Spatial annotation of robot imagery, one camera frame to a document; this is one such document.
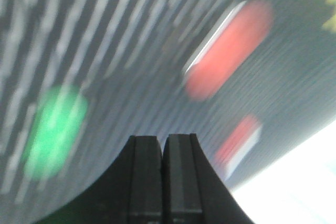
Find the green object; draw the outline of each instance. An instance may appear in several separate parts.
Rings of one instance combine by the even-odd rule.
[[[43,96],[23,153],[26,176],[49,178],[63,168],[87,108],[74,87],[56,87]]]

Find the bright light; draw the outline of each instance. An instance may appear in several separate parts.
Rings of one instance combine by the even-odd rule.
[[[256,224],[336,223],[336,121],[233,195]]]

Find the blurry object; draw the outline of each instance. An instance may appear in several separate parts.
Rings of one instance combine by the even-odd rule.
[[[336,0],[326,0],[325,3],[334,6],[334,14],[323,24],[322,28],[336,33]]]
[[[197,100],[212,97],[265,39],[272,23],[268,2],[254,0],[236,6],[188,67],[189,96]]]
[[[87,107],[86,99],[73,87],[53,88],[43,96],[23,153],[26,176],[49,178],[63,168]]]
[[[262,124],[252,115],[246,116],[216,153],[216,161],[228,179],[243,158],[258,143]]]

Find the red oval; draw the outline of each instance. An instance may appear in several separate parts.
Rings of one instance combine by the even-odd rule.
[[[268,2],[248,2],[228,24],[200,62],[187,73],[186,90],[196,100],[212,97],[269,33]]]

